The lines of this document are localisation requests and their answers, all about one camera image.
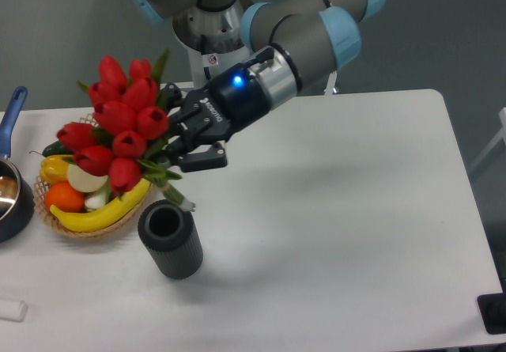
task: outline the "green cucumber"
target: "green cucumber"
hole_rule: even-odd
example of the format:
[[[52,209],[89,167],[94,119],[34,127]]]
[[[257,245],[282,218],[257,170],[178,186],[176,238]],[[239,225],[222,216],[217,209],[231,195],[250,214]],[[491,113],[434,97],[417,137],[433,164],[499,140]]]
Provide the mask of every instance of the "green cucumber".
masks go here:
[[[54,156],[56,154],[72,154],[72,151],[68,150],[59,140],[56,140],[52,144],[46,146],[42,152],[45,157]]]

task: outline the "blue light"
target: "blue light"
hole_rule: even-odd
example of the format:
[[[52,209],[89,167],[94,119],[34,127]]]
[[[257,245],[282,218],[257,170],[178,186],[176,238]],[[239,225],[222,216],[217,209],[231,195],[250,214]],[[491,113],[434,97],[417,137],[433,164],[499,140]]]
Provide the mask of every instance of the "blue light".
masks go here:
[[[242,77],[240,77],[239,75],[236,75],[234,77],[232,83],[235,87],[242,87],[244,85],[244,81],[243,81]]]

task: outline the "robotic arm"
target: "robotic arm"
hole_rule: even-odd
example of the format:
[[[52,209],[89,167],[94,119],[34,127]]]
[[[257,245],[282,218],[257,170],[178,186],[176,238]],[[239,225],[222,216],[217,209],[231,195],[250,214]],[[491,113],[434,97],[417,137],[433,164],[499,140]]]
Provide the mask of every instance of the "robotic arm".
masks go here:
[[[198,53],[190,60],[200,88],[184,99],[175,85],[162,91],[167,109],[179,111],[169,116],[175,137],[160,158],[191,172],[226,166],[223,142],[354,59],[361,49],[356,21],[385,0],[288,0],[250,4],[244,13],[247,0],[136,1],[151,17],[174,16],[176,35],[190,35],[179,40]],[[249,49],[256,52],[249,56]],[[206,66],[209,56],[220,60],[219,70]],[[210,147],[192,153],[203,145]]]

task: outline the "white table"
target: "white table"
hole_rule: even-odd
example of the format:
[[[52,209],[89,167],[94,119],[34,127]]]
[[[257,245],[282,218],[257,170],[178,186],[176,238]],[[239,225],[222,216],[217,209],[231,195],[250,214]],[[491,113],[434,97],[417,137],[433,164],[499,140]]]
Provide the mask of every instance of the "white table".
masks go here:
[[[21,113],[12,161],[33,183],[86,108]],[[396,351],[501,343],[476,297],[500,292],[443,98],[296,98],[234,136],[229,166],[185,175],[204,262],[175,282],[136,220],[75,241],[35,217],[0,244],[0,323],[16,351]],[[157,199],[153,194],[150,201]]]

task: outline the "black vase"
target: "black vase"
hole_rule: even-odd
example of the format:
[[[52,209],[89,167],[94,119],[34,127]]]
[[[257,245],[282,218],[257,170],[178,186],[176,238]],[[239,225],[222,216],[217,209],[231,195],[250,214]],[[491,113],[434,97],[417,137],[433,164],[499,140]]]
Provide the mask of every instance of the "black vase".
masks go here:
[[[138,233],[160,271],[169,278],[190,277],[202,264],[202,246],[193,216],[167,200],[144,210]]]

